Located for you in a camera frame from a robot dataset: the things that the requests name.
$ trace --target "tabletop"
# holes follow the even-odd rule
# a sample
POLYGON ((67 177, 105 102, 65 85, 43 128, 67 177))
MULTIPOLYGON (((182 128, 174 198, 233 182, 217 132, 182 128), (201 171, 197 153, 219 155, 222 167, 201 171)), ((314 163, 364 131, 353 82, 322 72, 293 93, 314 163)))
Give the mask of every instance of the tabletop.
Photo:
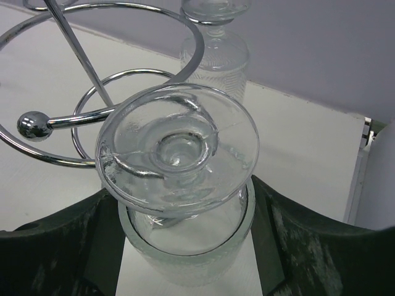
MULTIPOLYGON (((4 33, 31 17, 31 12, 0 4, 0 15, 6 16, 0 17, 0 32, 4 33)), ((73 27, 102 79, 132 68, 158 68, 172 73, 180 69, 177 59, 73 27)), ((114 101, 121 102, 164 81, 156 76, 134 76, 106 88, 114 101)), ((71 114, 90 87, 90 80, 56 24, 45 22, 16 37, 0 53, 1 124, 18 135, 16 121, 27 111, 39 110, 50 117, 71 114)), ((290 199, 343 221, 364 117, 251 82, 247 84, 244 105, 260 134, 260 157, 254 173, 290 199)), ((96 94, 85 110, 103 106, 96 94)), ((81 141, 91 155, 100 126, 80 128, 81 141)), ((55 154, 78 156, 69 130, 57 130, 48 140, 32 145, 55 154)), ((1 143, 0 150, 0 229, 11 231, 48 216, 101 187, 95 170, 43 163, 1 143)), ((224 277, 193 289, 166 282, 126 241, 117 295, 260 296, 251 235, 224 277)))

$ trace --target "curved metal wire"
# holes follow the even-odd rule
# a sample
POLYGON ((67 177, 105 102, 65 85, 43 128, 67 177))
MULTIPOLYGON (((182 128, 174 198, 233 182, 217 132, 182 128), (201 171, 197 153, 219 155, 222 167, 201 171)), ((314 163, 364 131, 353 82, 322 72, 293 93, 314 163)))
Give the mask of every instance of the curved metal wire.
MULTIPOLYGON (((66 0, 64 3, 59 4, 62 7, 67 7, 70 5, 73 5, 74 3, 77 3, 78 0, 66 0)), ((39 11, 39 12, 43 12, 43 11, 48 11, 47 7, 38 7, 38 6, 33 6, 29 3, 29 0, 23 0, 23 6, 25 6, 27 9, 30 9, 32 11, 39 11)))
MULTIPOLYGON (((158 7, 147 6, 142 4, 133 4, 133 3, 124 3, 124 2, 95 2, 89 4, 80 4, 76 6, 66 7, 63 10, 63 13, 72 13, 76 11, 84 11, 90 9, 108 9, 108 8, 129 8, 129 9, 141 9, 148 10, 151 12, 156 12, 158 14, 163 14, 172 19, 175 19, 182 24, 186 25, 194 35, 194 39, 196 42, 196 48, 194 55, 190 62, 176 74, 173 78, 169 79, 167 83, 178 83, 186 80, 199 66, 204 53, 204 40, 198 28, 186 18, 166 9, 161 9, 158 7)), ((5 32, 0 36, 0 50, 8 44, 11 40, 13 40, 16 36, 27 31, 35 25, 38 25, 48 19, 51 18, 51 14, 49 12, 43 12, 42 14, 36 15, 18 25, 11 28, 9 31, 5 32)), ((57 120, 55 123, 58 123, 60 127, 70 127, 77 125, 84 125, 89 123, 95 123, 98 121, 103 121, 107 118, 107 116, 114 111, 113 107, 104 108, 101 110, 95 110, 93 112, 83 113, 77 116, 68 116, 62 117, 60 120, 57 120)), ((0 139, 4 141, 7 145, 11 146, 15 150, 33 157, 35 159, 52 163, 55 165, 61 165, 65 167, 73 167, 73 168, 94 168, 95 163, 93 159, 80 159, 80 158, 71 158, 71 157, 63 157, 56 154, 51 154, 42 150, 39 150, 31 145, 28 145, 21 140, 17 139, 13 136, 8 130, 6 130, 2 125, 0 125, 0 139)))
MULTIPOLYGON (((103 85, 107 85, 112 81, 121 79, 123 77, 136 75, 136 74, 153 74, 153 75, 159 75, 159 76, 166 77, 166 78, 171 78, 174 76, 174 74, 171 74, 169 72, 156 70, 156 69, 133 69, 133 70, 127 70, 127 71, 123 71, 123 72, 119 72, 114 75, 111 75, 111 76, 103 79, 102 83, 103 83, 103 85)), ((75 107, 73 115, 78 115, 81 113, 85 104, 89 101, 89 99, 93 96, 94 93, 96 93, 96 89, 93 87, 88 92, 86 92, 86 94, 83 95, 83 97, 80 99, 77 106, 75 107)), ((72 128, 72 141, 73 141, 74 148, 77 150, 78 154, 82 158, 84 158, 84 159, 90 158, 88 153, 82 147, 80 137, 78 136, 78 128, 77 127, 72 128)))

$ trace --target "wall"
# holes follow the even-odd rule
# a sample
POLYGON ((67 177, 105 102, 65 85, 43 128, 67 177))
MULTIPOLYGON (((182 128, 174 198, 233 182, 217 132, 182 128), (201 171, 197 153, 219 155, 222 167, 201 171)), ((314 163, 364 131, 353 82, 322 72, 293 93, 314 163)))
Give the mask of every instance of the wall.
MULTIPOLYGON (((139 2, 180 6, 180 0, 139 2)), ((250 44, 250 80, 388 122, 395 115, 394 15, 394 1, 255 0, 229 28, 250 44)), ((69 19, 171 56, 185 36, 177 22, 141 11, 89 11, 69 19)))

